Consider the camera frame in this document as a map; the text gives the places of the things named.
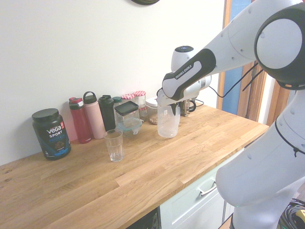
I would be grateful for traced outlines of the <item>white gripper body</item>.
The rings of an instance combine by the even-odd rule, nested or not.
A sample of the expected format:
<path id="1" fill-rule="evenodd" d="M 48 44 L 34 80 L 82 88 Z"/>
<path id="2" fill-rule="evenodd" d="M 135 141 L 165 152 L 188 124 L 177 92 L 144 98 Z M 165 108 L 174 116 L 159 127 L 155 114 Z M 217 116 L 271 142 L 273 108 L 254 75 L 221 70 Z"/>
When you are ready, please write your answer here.
<path id="1" fill-rule="evenodd" d="M 175 104 L 175 103 L 179 102 L 179 101 L 176 101 L 176 100 L 173 100 L 173 99 L 167 97 L 162 88 L 157 91 L 156 101 L 159 106 L 167 106 L 167 105 L 171 105 L 171 104 Z"/>

